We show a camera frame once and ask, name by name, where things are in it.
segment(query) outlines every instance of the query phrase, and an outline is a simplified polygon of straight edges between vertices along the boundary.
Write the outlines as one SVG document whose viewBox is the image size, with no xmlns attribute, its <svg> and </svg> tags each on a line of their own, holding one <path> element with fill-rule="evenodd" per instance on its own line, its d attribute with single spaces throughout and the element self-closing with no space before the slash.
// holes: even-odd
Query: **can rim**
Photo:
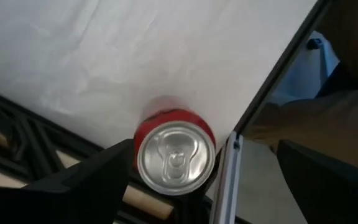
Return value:
<svg viewBox="0 0 358 224">
<path fill-rule="evenodd" d="M 202 135 L 203 139 L 205 140 L 205 143 L 208 147 L 209 155 L 211 155 L 211 157 L 209 158 L 209 162 L 205 165 L 204 172 L 199 177 L 197 177 L 197 179 L 195 179 L 195 181 L 193 181 L 192 183 L 190 183 L 188 185 L 183 186 L 182 188 L 167 189 L 167 188 L 162 187 L 159 184 L 155 183 L 148 176 L 148 174 L 146 173 L 144 163 L 142 162 L 143 160 L 141 158 L 142 158 L 142 155 L 144 155 L 145 145 L 149 141 L 151 136 L 153 136 L 156 132 L 160 131 L 161 129 L 165 128 L 166 126 L 171 126 L 173 124 L 183 124 L 183 123 L 185 123 L 187 126 L 191 127 L 192 129 L 195 129 L 198 132 L 200 132 L 200 135 Z M 216 150 L 215 150 L 214 143 L 212 142 L 212 139 L 209 136 L 209 134 L 207 134 L 207 132 L 204 131 L 201 127 L 199 127 L 193 123 L 187 122 L 187 121 L 170 121 L 170 122 L 166 122 L 164 124 L 161 124 L 161 125 L 153 128 L 153 130 L 151 130 L 145 136 L 145 138 L 142 141 L 142 144 L 139 147 L 139 153 L 137 155 L 137 166 L 138 166 L 140 176 L 142 177 L 144 182 L 151 189 L 153 189 L 161 194 L 183 195 L 183 194 L 187 194 L 187 193 L 190 193 L 190 192 L 198 189 L 203 183 L 206 182 L 206 180 L 212 173 L 212 170 L 213 170 L 213 167 L 215 164 L 215 157 L 216 157 Z"/>
</svg>

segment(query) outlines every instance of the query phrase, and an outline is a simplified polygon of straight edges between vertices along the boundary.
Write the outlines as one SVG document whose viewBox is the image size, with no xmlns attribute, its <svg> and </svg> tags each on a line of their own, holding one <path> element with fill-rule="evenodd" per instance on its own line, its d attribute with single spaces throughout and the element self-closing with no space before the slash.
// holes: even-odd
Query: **soda can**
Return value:
<svg viewBox="0 0 358 224">
<path fill-rule="evenodd" d="M 172 96 L 153 100 L 135 133 L 136 165 L 144 182 L 166 195 L 196 190 L 215 163 L 208 124 Z"/>
</svg>

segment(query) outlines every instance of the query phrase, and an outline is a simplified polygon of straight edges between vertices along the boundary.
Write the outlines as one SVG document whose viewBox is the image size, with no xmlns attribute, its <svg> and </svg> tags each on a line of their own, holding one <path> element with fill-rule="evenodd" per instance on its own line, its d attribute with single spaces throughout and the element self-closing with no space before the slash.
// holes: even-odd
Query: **floor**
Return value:
<svg viewBox="0 0 358 224">
<path fill-rule="evenodd" d="M 321 37 L 321 35 L 313 33 L 312 37 Z M 324 43 L 328 46 L 328 68 L 332 71 L 337 64 L 337 59 L 330 50 L 329 44 L 326 41 Z M 319 52 L 305 49 L 300 52 L 270 101 L 283 104 L 292 100 L 313 98 L 319 88 Z M 59 156 L 67 167 L 78 162 L 60 152 Z M 23 185 L 24 183 L 16 179 L 0 174 L 0 186 L 22 187 Z M 207 195 L 212 197 L 213 190 L 214 187 Z M 134 189 L 127 191 L 128 196 L 141 194 Z M 136 203 L 140 206 L 150 205 L 150 203 L 145 203 L 145 200 L 142 202 L 138 200 Z M 153 203 L 166 206 L 155 200 Z M 170 212 L 171 209 L 166 207 L 165 211 Z M 243 145 L 236 212 L 237 215 L 254 224 L 306 223 L 285 183 L 275 155 L 267 146 L 250 141 L 245 141 Z"/>
</svg>

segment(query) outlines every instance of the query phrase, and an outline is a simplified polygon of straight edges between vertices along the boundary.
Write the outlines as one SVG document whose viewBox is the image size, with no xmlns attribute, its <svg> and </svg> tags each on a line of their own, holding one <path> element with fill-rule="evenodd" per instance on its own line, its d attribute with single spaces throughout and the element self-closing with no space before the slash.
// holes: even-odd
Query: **can lid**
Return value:
<svg viewBox="0 0 358 224">
<path fill-rule="evenodd" d="M 206 132 L 186 121 L 171 121 L 146 135 L 137 156 L 139 173 L 152 189 L 182 195 L 201 186 L 212 172 L 215 148 Z"/>
</svg>

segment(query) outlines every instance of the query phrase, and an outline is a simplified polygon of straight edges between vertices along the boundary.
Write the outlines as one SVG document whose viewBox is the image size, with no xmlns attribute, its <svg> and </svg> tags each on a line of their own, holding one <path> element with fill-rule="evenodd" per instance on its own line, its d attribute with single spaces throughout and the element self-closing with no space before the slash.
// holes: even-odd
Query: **white sheet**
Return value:
<svg viewBox="0 0 358 224">
<path fill-rule="evenodd" d="M 218 146 L 316 0 L 0 0 L 0 94 L 102 147 L 175 95 Z"/>
</svg>

